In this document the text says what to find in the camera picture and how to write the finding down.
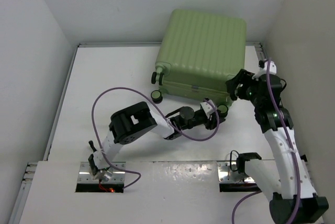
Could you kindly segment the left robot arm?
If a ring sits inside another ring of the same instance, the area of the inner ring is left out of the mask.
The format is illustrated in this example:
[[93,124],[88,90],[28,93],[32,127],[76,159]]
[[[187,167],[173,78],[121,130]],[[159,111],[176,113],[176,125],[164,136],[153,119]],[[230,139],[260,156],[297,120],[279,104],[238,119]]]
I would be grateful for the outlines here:
[[146,102],[122,109],[111,116],[109,132],[100,150],[95,148],[92,140],[88,142],[93,150],[88,158],[91,174],[94,179],[103,178],[110,168],[104,156],[112,161],[122,146],[133,143],[148,132],[165,140],[174,140],[185,130],[201,125],[207,130],[216,130],[217,125],[225,121],[227,114],[226,105],[215,106],[212,100],[201,102],[197,111],[183,106],[167,114],[166,118],[154,113]]

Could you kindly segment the light green suitcase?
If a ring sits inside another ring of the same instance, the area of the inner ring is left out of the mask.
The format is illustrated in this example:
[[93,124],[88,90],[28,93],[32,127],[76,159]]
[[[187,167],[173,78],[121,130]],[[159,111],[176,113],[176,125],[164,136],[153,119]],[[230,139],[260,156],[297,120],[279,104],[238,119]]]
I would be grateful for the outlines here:
[[244,68],[247,23],[189,9],[175,9],[154,64],[151,83],[162,94],[230,107],[226,81]]

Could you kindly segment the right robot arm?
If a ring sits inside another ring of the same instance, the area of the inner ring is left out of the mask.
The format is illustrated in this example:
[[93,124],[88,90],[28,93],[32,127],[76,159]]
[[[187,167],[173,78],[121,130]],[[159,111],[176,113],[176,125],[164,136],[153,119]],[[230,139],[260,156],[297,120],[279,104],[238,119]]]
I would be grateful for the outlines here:
[[254,106],[255,119],[278,170],[274,174],[258,153],[251,152],[238,155],[238,173],[254,179],[269,201],[275,223],[315,223],[329,204],[326,197],[317,195],[297,150],[293,121],[281,102],[285,81],[273,73],[253,74],[242,69],[226,86],[233,100],[248,100]]

